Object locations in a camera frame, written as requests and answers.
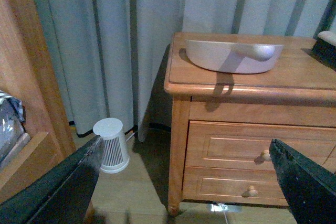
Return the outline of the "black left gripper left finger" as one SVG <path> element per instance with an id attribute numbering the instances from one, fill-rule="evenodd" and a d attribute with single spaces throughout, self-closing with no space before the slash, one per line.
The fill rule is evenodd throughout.
<path id="1" fill-rule="evenodd" d="M 99 177 L 104 146 L 95 136 L 1 204 L 1 223 L 83 223 Z"/>

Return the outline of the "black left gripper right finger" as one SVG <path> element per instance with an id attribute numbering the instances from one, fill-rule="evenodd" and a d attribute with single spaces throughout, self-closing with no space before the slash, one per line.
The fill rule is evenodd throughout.
<path id="1" fill-rule="evenodd" d="M 278 184 L 297 223 L 335 223 L 335 174 L 279 139 L 270 158 Z"/>

